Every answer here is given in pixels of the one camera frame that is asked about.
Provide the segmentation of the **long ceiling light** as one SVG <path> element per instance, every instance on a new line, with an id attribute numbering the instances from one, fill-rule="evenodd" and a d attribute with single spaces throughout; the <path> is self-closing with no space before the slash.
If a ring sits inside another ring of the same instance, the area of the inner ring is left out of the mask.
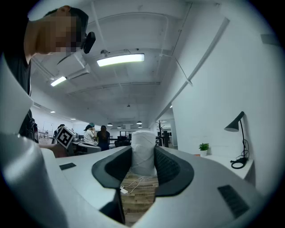
<path id="1" fill-rule="evenodd" d="M 115 65 L 121 63 L 129 63 L 129 62 L 142 62 L 145 60 L 145 54 L 128 54 L 128 55 L 120 55 L 114 57 L 108 57 L 101 60 L 97 60 L 97 64 L 99 67 L 107 66 L 107 65 Z"/>
<path id="2" fill-rule="evenodd" d="M 64 82 L 64 81 L 66 81 L 66 80 L 67 80 L 66 77 L 61 76 L 61 77 L 59 77 L 58 79 L 56 79 L 55 81 L 53 81 L 53 82 L 51 83 L 51 86 L 52 86 L 52 87 L 55 87 L 55 86 L 57 86 L 58 84 L 60 84 L 60 83 L 62 83 L 62 82 Z"/>

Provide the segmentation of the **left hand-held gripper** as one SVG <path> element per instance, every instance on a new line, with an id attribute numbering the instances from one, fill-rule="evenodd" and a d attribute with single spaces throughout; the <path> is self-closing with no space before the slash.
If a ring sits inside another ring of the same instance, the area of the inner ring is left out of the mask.
<path id="1" fill-rule="evenodd" d="M 65 149 L 67 149 L 75 137 L 75 133 L 69 128 L 62 126 L 55 137 L 55 140 L 61 144 Z"/>

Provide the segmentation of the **person's left forearm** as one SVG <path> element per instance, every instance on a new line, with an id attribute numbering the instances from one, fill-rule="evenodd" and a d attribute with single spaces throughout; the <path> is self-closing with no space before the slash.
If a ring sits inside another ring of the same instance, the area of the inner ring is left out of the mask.
<path id="1" fill-rule="evenodd" d="M 61 144 L 50 144 L 50 145 L 39 144 L 39 147 L 51 150 L 56 158 L 62 158 L 68 156 L 66 149 Z"/>

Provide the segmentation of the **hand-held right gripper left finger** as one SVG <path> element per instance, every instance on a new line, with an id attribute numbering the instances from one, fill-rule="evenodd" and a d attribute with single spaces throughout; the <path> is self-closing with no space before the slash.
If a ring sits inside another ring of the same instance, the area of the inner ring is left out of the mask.
<path id="1" fill-rule="evenodd" d="M 55 214 L 63 224 L 51 228 L 127 228 L 117 177 L 130 168 L 130 146 L 65 158 L 55 158 L 48 149 L 41 152 L 63 213 Z"/>

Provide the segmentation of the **black desk lamp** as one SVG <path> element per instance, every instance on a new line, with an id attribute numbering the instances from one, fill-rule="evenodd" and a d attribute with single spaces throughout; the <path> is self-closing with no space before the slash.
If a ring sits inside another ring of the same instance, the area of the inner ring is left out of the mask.
<path id="1" fill-rule="evenodd" d="M 236 169 L 236 170 L 244 168 L 249 159 L 248 141 L 244 138 L 244 130 L 243 130 L 243 125 L 241 121 L 243 117 L 244 117 L 244 112 L 241 111 L 238 114 L 238 116 L 224 128 L 224 130 L 228 132 L 238 132 L 239 127 L 241 127 L 243 150 L 241 152 L 241 155 L 239 155 L 236 158 L 236 160 L 230 161 L 231 168 Z"/>

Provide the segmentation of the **small green potted plant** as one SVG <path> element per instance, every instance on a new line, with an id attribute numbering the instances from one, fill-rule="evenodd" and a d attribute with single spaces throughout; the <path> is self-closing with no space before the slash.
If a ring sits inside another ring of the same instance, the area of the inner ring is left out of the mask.
<path id="1" fill-rule="evenodd" d="M 209 143 L 202 143 L 199 145 L 200 149 L 200 156 L 205 157 L 207 155 L 208 149 L 209 149 Z"/>

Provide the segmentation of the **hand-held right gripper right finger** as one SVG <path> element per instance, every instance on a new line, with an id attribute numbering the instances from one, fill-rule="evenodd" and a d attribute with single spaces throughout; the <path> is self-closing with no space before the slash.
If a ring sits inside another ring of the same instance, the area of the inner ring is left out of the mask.
<path id="1" fill-rule="evenodd" d="M 157 197 L 133 228 L 244 228 L 264 206 L 264 197 L 256 188 L 222 164 L 175 149 L 168 153 L 189 162 L 194 178 L 180 194 Z M 235 218 L 218 187 L 230 185 L 249 209 Z"/>

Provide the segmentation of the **black coat stand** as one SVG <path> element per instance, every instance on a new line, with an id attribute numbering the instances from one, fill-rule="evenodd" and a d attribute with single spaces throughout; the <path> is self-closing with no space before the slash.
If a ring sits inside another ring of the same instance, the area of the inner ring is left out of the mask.
<path id="1" fill-rule="evenodd" d="M 156 136 L 156 145 L 157 146 L 162 146 L 163 141 L 164 141 L 164 136 L 163 136 L 163 127 L 162 122 L 160 120 L 156 121 L 157 123 L 157 136 Z"/>

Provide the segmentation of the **person's black clothing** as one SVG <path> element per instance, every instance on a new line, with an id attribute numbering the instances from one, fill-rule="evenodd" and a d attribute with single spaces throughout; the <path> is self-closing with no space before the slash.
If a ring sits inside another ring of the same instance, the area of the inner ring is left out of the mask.
<path id="1" fill-rule="evenodd" d="M 12 37 L 8 39 L 8 43 L 4 47 L 4 55 L 15 79 L 22 89 L 28 95 L 31 95 L 31 63 L 27 63 L 24 54 L 24 35 L 28 21 L 27 16 L 22 16 L 20 20 L 16 22 L 16 31 Z M 37 124 L 30 110 L 22 122 L 19 134 L 38 143 Z"/>

